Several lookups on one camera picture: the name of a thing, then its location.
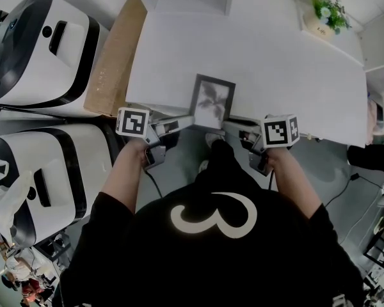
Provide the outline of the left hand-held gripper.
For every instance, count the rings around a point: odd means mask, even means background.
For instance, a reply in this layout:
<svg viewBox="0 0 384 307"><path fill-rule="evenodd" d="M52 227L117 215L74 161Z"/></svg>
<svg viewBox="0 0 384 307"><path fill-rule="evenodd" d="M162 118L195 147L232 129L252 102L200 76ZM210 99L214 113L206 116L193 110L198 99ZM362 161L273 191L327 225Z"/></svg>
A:
<svg viewBox="0 0 384 307"><path fill-rule="evenodd" d="M152 121L147 110L121 107L116 118L116 133L127 138L140 138L146 142L144 169L148 170L162 164L166 152L177 145L179 131L194 124L194 116Z"/></svg>

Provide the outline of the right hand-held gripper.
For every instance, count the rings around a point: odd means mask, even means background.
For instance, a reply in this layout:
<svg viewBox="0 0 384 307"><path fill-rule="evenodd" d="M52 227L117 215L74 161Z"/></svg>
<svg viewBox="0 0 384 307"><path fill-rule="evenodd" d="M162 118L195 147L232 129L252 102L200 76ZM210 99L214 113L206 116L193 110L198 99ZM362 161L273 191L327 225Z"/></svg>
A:
<svg viewBox="0 0 384 307"><path fill-rule="evenodd" d="M239 133L243 147L249 151L249 166L268 176L268 150L290 148L300 140L298 118L295 114L267 116L260 124L253 120L229 118L222 129L230 134Z"/></svg>

